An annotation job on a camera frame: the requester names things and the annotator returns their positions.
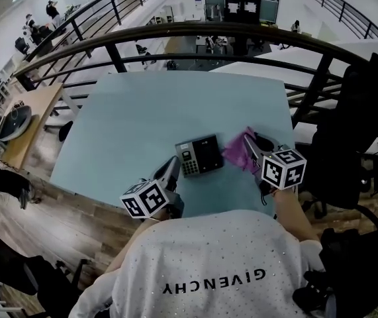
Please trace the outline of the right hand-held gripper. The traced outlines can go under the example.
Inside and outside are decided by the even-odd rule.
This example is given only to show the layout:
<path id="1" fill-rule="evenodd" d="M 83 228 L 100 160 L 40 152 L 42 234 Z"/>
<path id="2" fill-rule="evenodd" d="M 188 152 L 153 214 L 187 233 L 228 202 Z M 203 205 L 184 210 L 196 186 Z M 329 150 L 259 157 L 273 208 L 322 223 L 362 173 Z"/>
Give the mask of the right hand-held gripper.
<path id="1" fill-rule="evenodd" d="M 257 132 L 254 137 L 245 134 L 244 145 L 252 164 L 261 167 L 259 189 L 264 205 L 267 204 L 265 196 L 275 190 L 293 188 L 303 182 L 307 159 L 295 149 Z"/>

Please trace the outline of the person's white shirt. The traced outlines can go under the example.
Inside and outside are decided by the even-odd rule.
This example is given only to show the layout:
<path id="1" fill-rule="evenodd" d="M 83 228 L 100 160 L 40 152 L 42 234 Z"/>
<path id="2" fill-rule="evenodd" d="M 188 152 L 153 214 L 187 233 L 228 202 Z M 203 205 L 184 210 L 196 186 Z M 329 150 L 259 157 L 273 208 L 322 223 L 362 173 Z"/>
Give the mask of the person's white shirt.
<path id="1" fill-rule="evenodd" d="M 323 270 L 321 250 L 256 211 L 156 223 L 69 318 L 308 318 L 292 295 Z"/>

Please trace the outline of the person's left forearm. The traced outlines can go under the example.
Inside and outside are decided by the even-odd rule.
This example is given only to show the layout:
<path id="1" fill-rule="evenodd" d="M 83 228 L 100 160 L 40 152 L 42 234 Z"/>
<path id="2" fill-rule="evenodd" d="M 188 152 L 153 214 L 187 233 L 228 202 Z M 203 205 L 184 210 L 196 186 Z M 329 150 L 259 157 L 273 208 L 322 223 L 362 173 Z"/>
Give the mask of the person's left forearm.
<path id="1" fill-rule="evenodd" d="M 163 221 L 163 219 L 157 219 L 157 218 L 149 218 L 145 219 L 140 226 L 136 229 L 130 240 L 127 242 L 127 244 L 124 246 L 124 248 L 117 254 L 117 256 L 113 259 L 113 261 L 109 264 L 107 269 L 105 270 L 105 274 L 109 272 L 113 272 L 115 270 L 118 270 L 125 259 L 125 256 L 130 249 L 130 247 L 133 245 L 134 241 L 147 229 L 149 229 L 151 226 Z"/>

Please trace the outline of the large metal bowl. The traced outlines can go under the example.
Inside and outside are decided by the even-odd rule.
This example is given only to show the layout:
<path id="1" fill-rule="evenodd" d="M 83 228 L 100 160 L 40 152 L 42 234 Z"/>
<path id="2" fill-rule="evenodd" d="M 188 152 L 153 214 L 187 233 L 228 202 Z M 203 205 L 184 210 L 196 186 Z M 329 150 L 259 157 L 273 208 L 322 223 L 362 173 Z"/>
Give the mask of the large metal bowl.
<path id="1" fill-rule="evenodd" d="M 32 109 L 28 105 L 13 107 L 11 111 L 3 117 L 0 128 L 0 141 L 8 142 L 22 135 L 28 128 L 32 120 Z"/>

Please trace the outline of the light wooden table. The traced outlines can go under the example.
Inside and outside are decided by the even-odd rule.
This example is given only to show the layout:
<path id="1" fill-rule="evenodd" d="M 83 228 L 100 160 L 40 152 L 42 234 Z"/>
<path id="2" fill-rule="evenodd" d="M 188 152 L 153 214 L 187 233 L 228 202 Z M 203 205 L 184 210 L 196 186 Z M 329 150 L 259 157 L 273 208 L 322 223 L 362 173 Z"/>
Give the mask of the light wooden table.
<path id="1" fill-rule="evenodd" d="M 13 97 L 6 108 L 5 115 L 13 109 L 15 103 L 22 101 L 31 108 L 32 120 L 27 130 L 22 135 L 9 141 L 6 145 L 5 151 L 0 157 L 2 162 L 18 170 L 26 166 L 38 135 L 41 133 L 57 101 L 62 96 L 62 92 L 62 83 L 55 83 Z"/>

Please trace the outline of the black metal railing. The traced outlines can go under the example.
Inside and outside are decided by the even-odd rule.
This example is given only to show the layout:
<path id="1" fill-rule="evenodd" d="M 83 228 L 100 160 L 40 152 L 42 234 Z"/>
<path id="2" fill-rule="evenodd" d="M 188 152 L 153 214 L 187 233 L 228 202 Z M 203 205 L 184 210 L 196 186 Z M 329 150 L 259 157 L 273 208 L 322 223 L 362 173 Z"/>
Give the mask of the black metal railing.
<path id="1" fill-rule="evenodd" d="M 37 47 L 26 55 L 31 62 L 57 50 L 61 45 L 74 44 L 77 41 L 105 34 L 148 0 L 94 0 L 72 11 L 62 24 L 53 30 Z"/>
<path id="2" fill-rule="evenodd" d="M 344 0 L 314 0 L 359 39 L 378 40 L 378 26 Z"/>

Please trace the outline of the black stool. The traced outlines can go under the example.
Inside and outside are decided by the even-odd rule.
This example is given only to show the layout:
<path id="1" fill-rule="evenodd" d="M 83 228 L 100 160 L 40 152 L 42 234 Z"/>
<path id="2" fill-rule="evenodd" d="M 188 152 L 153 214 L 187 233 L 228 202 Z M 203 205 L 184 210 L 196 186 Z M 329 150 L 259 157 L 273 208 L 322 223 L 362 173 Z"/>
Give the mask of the black stool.
<path id="1" fill-rule="evenodd" d="M 65 139 L 67 138 L 70 129 L 73 125 L 73 121 L 67 122 L 65 125 L 61 126 L 59 132 L 58 132 L 58 139 L 60 142 L 64 142 Z"/>

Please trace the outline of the person's right forearm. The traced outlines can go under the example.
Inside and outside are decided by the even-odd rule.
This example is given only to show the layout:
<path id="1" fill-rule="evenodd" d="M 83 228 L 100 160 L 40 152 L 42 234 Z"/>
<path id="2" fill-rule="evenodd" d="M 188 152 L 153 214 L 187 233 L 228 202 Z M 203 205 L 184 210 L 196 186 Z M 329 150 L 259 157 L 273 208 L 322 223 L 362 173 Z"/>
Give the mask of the person's right forearm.
<path id="1" fill-rule="evenodd" d="M 296 193 L 292 189 L 275 190 L 271 193 L 277 220 L 299 241 L 319 241 L 311 223 L 307 219 Z"/>

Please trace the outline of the purple cloth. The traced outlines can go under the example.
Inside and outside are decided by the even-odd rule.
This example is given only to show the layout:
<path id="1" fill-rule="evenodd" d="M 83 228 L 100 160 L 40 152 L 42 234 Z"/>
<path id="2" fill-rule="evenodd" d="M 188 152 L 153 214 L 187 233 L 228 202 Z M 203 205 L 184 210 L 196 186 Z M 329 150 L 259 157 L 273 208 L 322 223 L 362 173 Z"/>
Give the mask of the purple cloth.
<path id="1" fill-rule="evenodd" d="M 254 143 L 256 148 L 259 148 L 256 142 L 256 133 L 251 127 L 246 127 L 245 130 L 225 145 L 222 156 L 243 171 L 247 170 L 251 174 L 255 174 L 260 171 L 261 166 L 258 166 L 252 160 L 252 153 L 245 146 L 246 135 Z"/>

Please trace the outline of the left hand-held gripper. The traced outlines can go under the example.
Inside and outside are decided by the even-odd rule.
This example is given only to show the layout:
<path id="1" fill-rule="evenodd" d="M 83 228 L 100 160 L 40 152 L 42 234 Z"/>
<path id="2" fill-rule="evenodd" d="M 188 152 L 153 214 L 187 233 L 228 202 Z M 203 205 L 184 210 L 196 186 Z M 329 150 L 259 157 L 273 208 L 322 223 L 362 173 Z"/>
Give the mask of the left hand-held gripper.
<path id="1" fill-rule="evenodd" d="M 121 196 L 120 201 L 133 219 L 152 218 L 160 210 L 166 209 L 175 218 L 180 218 L 184 202 L 175 193 L 180 171 L 180 161 L 172 156 L 154 170 L 149 180 L 139 181 L 130 186 Z M 167 184 L 167 190 L 161 184 Z"/>

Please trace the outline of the black bag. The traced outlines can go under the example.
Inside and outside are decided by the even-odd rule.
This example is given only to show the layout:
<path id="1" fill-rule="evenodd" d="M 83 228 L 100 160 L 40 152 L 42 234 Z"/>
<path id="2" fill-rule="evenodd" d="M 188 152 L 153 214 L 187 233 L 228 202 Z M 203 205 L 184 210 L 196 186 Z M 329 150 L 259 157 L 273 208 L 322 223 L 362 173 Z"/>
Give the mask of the black bag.
<path id="1" fill-rule="evenodd" d="M 306 313 L 365 318 L 378 308 L 378 229 L 364 235 L 326 229 L 321 243 L 324 269 L 305 272 L 307 284 L 294 291 L 294 302 Z"/>

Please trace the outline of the black railing with wooden handrail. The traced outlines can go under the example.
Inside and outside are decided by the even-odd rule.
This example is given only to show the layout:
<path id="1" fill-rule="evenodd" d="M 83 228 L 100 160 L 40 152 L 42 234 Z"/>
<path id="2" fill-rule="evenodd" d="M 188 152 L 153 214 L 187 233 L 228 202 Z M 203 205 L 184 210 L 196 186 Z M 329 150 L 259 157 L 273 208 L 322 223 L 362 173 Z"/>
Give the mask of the black railing with wooden handrail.
<path id="1" fill-rule="evenodd" d="M 242 56 L 237 54 L 205 53 L 166 53 L 123 57 L 117 46 L 137 40 L 163 40 L 184 36 L 208 36 L 224 34 L 236 40 L 253 36 L 270 42 L 280 42 L 294 48 L 307 50 L 321 56 L 317 65 L 310 67 L 304 64 L 294 64 L 288 61 L 269 58 Z M 317 104 L 326 100 L 339 100 L 342 86 L 340 74 L 331 73 L 324 63 L 332 64 L 337 60 L 347 65 L 363 65 L 365 59 L 352 51 L 315 40 L 306 35 L 297 35 L 286 30 L 273 27 L 245 25 L 240 23 L 171 23 L 163 25 L 148 25 L 128 28 L 110 34 L 104 34 L 78 42 L 61 51 L 47 54 L 33 63 L 19 68 L 14 78 L 22 85 L 25 91 L 34 91 L 43 83 L 53 85 L 60 82 L 65 89 L 94 85 L 97 79 L 78 80 L 70 82 L 69 78 L 78 72 L 89 72 L 97 68 L 114 68 L 118 73 L 126 73 L 126 65 L 142 62 L 163 62 L 172 60 L 217 60 L 228 63 L 244 63 L 270 68 L 278 68 L 290 72 L 302 73 L 310 76 L 309 86 L 294 83 L 285 83 L 288 90 L 289 106 L 294 108 L 294 120 L 308 123 L 317 119 L 318 114 L 324 112 L 323 107 Z"/>

